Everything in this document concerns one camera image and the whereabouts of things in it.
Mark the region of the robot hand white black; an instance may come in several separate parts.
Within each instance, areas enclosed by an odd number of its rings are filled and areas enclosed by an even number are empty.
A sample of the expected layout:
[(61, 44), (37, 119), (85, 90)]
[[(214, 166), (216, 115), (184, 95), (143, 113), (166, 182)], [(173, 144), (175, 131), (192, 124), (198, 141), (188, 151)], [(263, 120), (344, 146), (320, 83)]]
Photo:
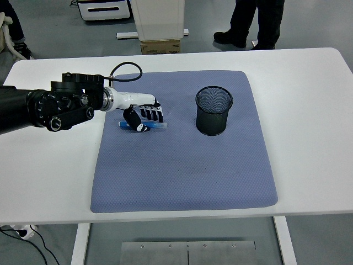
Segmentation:
[(163, 122), (162, 107), (155, 96), (143, 93), (113, 91), (109, 111), (121, 109), (124, 111), (123, 117), (125, 121), (134, 131), (149, 131), (150, 128), (142, 123), (140, 116), (135, 112), (135, 106), (140, 108), (142, 117), (148, 120), (159, 121), (160, 123)]

